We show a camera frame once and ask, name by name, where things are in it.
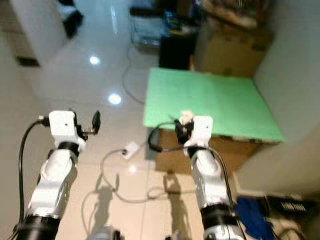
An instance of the white wall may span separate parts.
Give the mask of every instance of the white wall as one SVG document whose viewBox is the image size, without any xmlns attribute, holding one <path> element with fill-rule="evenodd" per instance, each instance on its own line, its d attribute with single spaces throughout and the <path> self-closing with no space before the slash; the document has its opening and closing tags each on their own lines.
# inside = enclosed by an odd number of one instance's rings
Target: white wall
<svg viewBox="0 0 320 240">
<path fill-rule="evenodd" d="M 41 65 L 67 42 L 56 0 L 10 0 Z"/>
<path fill-rule="evenodd" d="M 5 34 L 0 32 L 0 239 L 7 239 L 18 221 L 18 152 L 24 131 L 39 114 L 31 88 L 22 81 Z M 44 127 L 36 127 L 29 136 L 23 164 L 26 205 L 53 147 L 50 131 Z"/>
<path fill-rule="evenodd" d="M 274 43 L 254 76 L 286 142 L 237 171 L 242 189 L 320 190 L 320 1 L 278 0 Z"/>
</svg>

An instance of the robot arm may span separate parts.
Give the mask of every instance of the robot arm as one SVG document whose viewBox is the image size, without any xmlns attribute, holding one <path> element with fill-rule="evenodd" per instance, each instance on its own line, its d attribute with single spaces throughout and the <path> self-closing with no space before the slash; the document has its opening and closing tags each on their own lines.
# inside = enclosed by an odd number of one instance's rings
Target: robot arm
<svg viewBox="0 0 320 240">
<path fill-rule="evenodd" d="M 191 159 L 203 237 L 205 240 L 243 240 L 245 236 L 233 211 L 221 166 L 208 149 L 212 128 L 210 116 L 187 114 L 176 123 L 175 130 L 179 143 L 184 144 L 184 154 Z"/>
<path fill-rule="evenodd" d="M 22 224 L 16 228 L 17 240 L 54 240 L 68 204 L 71 185 L 77 177 L 78 156 L 89 134 L 97 134 L 100 113 L 85 131 L 72 111 L 53 111 L 49 123 L 54 149 L 41 167 L 38 185 L 33 191 Z"/>
</svg>

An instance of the black cable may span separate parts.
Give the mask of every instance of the black cable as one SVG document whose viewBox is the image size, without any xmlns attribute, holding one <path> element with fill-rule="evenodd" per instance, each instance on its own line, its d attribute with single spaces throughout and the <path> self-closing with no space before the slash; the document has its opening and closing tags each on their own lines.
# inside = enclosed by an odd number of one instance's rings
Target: black cable
<svg viewBox="0 0 320 240">
<path fill-rule="evenodd" d="M 136 32 L 136 20 L 130 17 L 130 13 L 129 13 L 128 19 L 130 22 L 130 40 L 132 44 L 135 44 L 134 33 Z"/>
<path fill-rule="evenodd" d="M 226 193 L 228 196 L 229 204 L 230 204 L 232 210 L 234 211 L 235 206 L 234 206 L 234 201 L 232 199 L 232 193 L 231 193 L 231 188 L 230 188 L 230 184 L 229 184 L 228 170 L 227 170 L 226 163 L 225 163 L 224 159 L 221 157 L 221 155 L 218 153 L 217 150 L 213 149 L 212 147 L 204 147 L 204 148 L 208 149 L 213 154 L 214 158 L 219 161 L 219 163 L 222 167 L 225 186 L 226 186 Z"/>
<path fill-rule="evenodd" d="M 25 196 L 24 196 L 24 176 L 23 176 L 23 158 L 24 158 L 24 149 L 28 134 L 31 129 L 38 124 L 41 124 L 42 120 L 37 120 L 33 122 L 25 131 L 19 151 L 19 160 L 18 160 L 18 174 L 19 174 L 19 200 L 20 200 L 20 214 L 19 214 L 19 224 L 21 224 L 25 218 Z"/>
<path fill-rule="evenodd" d="M 17 236 L 18 232 L 14 231 L 7 240 L 13 240 Z"/>
<path fill-rule="evenodd" d="M 125 83 L 125 77 L 126 75 L 128 74 L 129 70 L 131 69 L 131 66 L 132 66 L 132 61 L 131 61 L 131 58 L 129 56 L 129 53 L 130 53 L 130 49 L 131 49 L 131 45 L 132 43 L 130 42 L 128 44 L 128 47 L 127 47 L 127 50 L 126 50 L 126 58 L 128 60 L 128 65 L 126 66 L 123 74 L 122 74 L 122 77 L 121 77 L 121 82 L 122 82 L 122 87 L 124 89 L 124 91 L 126 92 L 126 94 L 129 95 L 129 97 L 131 97 L 136 103 L 140 104 L 140 105 L 144 105 L 145 102 L 144 101 L 141 101 L 139 100 L 138 98 L 136 98 L 128 89 L 127 89 L 127 86 L 126 86 L 126 83 Z"/>
<path fill-rule="evenodd" d="M 169 122 L 162 122 L 162 123 L 159 123 L 157 126 L 155 126 L 154 129 L 152 129 L 152 131 L 150 132 L 149 136 L 148 136 L 148 145 L 149 145 L 149 148 L 151 150 L 154 150 L 158 153 L 161 153 L 165 150 L 165 152 L 168 150 L 167 148 L 164 149 L 163 147 L 159 146 L 159 145 L 155 145 L 153 143 L 151 143 L 151 139 L 152 137 L 154 136 L 155 132 L 158 131 L 160 129 L 161 126 L 164 126 L 164 125 L 174 125 L 175 123 L 172 122 L 172 121 L 169 121 Z M 182 148 L 179 147 L 179 148 L 172 148 L 172 149 L 176 149 L 176 150 L 181 150 Z"/>
<path fill-rule="evenodd" d="M 226 229 L 228 230 L 229 240 L 231 240 L 231 238 L 230 238 L 230 231 L 229 231 L 229 227 L 228 227 L 228 225 L 225 225 L 225 226 L 226 226 Z"/>
<path fill-rule="evenodd" d="M 241 226 L 241 224 L 240 224 L 240 221 L 239 221 L 239 218 L 238 218 L 238 217 L 236 218 L 236 222 L 238 223 L 238 226 L 239 226 L 239 228 L 240 228 L 240 230 L 241 230 L 241 233 L 242 233 L 242 235 L 243 235 L 243 237 L 244 237 L 244 240 L 247 240 L 245 231 L 242 229 L 242 226 Z"/>
</svg>

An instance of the cardboard box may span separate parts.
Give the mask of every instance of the cardboard box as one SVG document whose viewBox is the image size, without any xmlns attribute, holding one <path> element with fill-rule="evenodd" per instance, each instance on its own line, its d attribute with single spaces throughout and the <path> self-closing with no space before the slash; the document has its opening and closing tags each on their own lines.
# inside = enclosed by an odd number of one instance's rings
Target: cardboard box
<svg viewBox="0 0 320 240">
<path fill-rule="evenodd" d="M 178 0 L 177 2 L 177 15 L 179 17 L 188 17 L 190 15 L 190 7 L 192 0 Z"/>
<path fill-rule="evenodd" d="M 174 131 L 161 129 L 158 144 L 163 147 L 179 147 Z M 228 175 L 237 170 L 260 146 L 259 143 L 241 142 L 220 137 L 212 137 L 209 146 L 216 149 L 223 157 Z M 178 174 L 191 174 L 191 161 L 183 151 L 158 153 L 156 156 L 155 170 L 174 172 Z"/>
<path fill-rule="evenodd" d="M 200 27 L 194 69 L 251 78 L 272 42 L 267 29 L 249 31 L 208 17 Z"/>
</svg>

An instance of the small white object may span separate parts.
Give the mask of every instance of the small white object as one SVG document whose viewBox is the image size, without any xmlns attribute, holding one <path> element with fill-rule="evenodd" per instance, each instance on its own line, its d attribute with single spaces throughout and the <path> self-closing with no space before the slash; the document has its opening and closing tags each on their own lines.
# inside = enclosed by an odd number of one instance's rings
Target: small white object
<svg viewBox="0 0 320 240">
<path fill-rule="evenodd" d="M 121 103 L 121 97 L 116 93 L 111 94 L 108 100 L 113 105 L 118 105 L 119 103 Z"/>
<path fill-rule="evenodd" d="M 89 61 L 92 65 L 97 65 L 100 63 L 100 58 L 98 58 L 97 56 L 91 56 L 89 58 Z"/>
<path fill-rule="evenodd" d="M 136 171 L 137 171 L 137 167 L 136 167 L 135 165 L 131 165 L 131 166 L 129 167 L 129 172 L 130 172 L 130 173 L 134 174 Z"/>
<path fill-rule="evenodd" d="M 127 144 L 124 149 L 127 151 L 126 155 L 122 156 L 124 159 L 129 160 L 133 155 L 135 155 L 138 150 L 140 149 L 140 146 L 136 144 L 134 141 L 131 141 L 129 144 Z"/>
<path fill-rule="evenodd" d="M 62 142 L 71 142 L 79 145 L 79 152 L 85 148 L 85 140 L 77 133 L 75 117 L 72 111 L 57 110 L 49 113 L 51 135 L 56 147 Z"/>
<path fill-rule="evenodd" d="M 182 125 L 186 125 L 188 123 L 191 123 L 193 118 L 194 118 L 194 113 L 192 111 L 181 111 L 179 122 Z"/>
<path fill-rule="evenodd" d="M 195 116 L 193 120 L 191 139 L 197 140 L 200 145 L 207 146 L 212 134 L 213 118 L 211 116 Z"/>
</svg>

